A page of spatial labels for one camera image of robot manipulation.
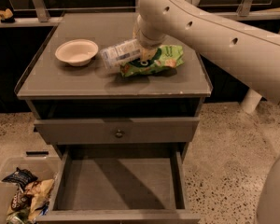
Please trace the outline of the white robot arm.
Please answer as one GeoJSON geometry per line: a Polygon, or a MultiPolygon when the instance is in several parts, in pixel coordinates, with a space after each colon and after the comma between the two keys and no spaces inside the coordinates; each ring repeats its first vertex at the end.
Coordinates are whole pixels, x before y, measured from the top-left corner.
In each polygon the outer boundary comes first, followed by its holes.
{"type": "Polygon", "coordinates": [[[207,105],[186,156],[186,187],[199,224],[280,224],[280,32],[197,8],[198,0],[139,0],[136,36],[153,48],[168,35],[264,97],[207,105]]]}

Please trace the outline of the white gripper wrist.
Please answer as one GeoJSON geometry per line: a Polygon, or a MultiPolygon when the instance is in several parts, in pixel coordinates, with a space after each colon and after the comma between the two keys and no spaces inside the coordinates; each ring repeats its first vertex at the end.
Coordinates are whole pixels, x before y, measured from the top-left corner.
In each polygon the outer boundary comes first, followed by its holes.
{"type": "Polygon", "coordinates": [[[166,38],[166,34],[153,27],[148,21],[138,16],[133,26],[133,38],[137,39],[142,48],[140,49],[140,60],[151,60],[157,53],[159,47],[166,38]]]}

